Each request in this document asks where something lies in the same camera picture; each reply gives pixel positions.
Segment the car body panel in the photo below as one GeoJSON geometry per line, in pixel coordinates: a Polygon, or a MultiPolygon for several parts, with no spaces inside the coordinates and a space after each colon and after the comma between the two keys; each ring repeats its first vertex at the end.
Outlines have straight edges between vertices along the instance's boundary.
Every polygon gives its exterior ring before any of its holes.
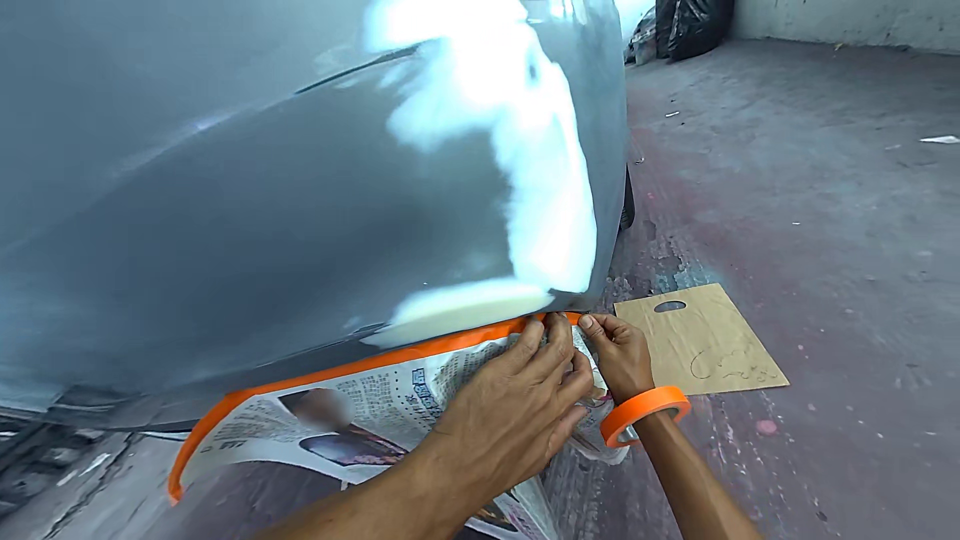
{"type": "MultiPolygon", "coordinates": [[[[496,320],[590,307],[623,202],[613,2],[523,4],[569,83],[595,254],[585,290],[496,320]]],[[[426,60],[419,44],[372,50],[372,6],[0,12],[0,406],[189,424],[226,392],[401,345],[370,343],[412,295],[514,274],[514,187],[490,133],[429,152],[397,140],[388,119],[426,60]]]]}

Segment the wheel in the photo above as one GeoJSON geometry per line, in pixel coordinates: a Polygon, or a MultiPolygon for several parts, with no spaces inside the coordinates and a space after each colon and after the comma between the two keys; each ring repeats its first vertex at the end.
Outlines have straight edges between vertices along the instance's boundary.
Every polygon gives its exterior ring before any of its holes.
{"type": "Polygon", "coordinates": [[[636,217],[634,204],[634,187],[630,183],[630,169],[627,169],[627,185],[623,190],[623,210],[620,211],[620,231],[630,229],[636,217]]]}

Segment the newspaper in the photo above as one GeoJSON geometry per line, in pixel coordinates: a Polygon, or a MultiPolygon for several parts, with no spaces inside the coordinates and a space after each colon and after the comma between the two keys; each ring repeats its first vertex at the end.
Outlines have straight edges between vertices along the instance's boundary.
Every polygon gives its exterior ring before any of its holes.
{"type": "MultiPolygon", "coordinates": [[[[450,353],[251,396],[207,433],[189,456],[180,483],[189,485],[222,465],[263,460],[351,484],[370,479],[416,448],[457,390],[518,337],[513,333],[450,353]]],[[[573,340],[590,360],[594,388],[581,401],[588,414],[568,444],[590,459],[617,464],[628,449],[607,447],[599,430],[613,407],[607,385],[577,327],[573,340]]],[[[467,525],[502,540],[560,540],[537,477],[496,497],[467,525]]]]}

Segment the cardboard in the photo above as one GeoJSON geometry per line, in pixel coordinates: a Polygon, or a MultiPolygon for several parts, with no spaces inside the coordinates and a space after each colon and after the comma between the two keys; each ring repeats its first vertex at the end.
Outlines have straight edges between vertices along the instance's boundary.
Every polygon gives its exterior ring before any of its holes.
{"type": "Polygon", "coordinates": [[[613,308],[646,333],[657,385],[679,386],[693,395],[790,384],[719,283],[613,308]],[[685,307],[655,311],[666,302],[685,307]]]}

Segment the cardboard handle hole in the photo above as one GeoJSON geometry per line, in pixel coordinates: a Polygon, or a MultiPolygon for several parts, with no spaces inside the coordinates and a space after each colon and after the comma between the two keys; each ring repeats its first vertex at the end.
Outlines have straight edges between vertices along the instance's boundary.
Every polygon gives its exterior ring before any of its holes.
{"type": "Polygon", "coordinates": [[[665,313],[667,311],[676,311],[677,309],[683,309],[684,307],[686,307],[685,302],[681,302],[679,300],[671,300],[670,302],[657,304],[657,306],[654,307],[654,311],[656,311],[657,313],[665,313]]]}

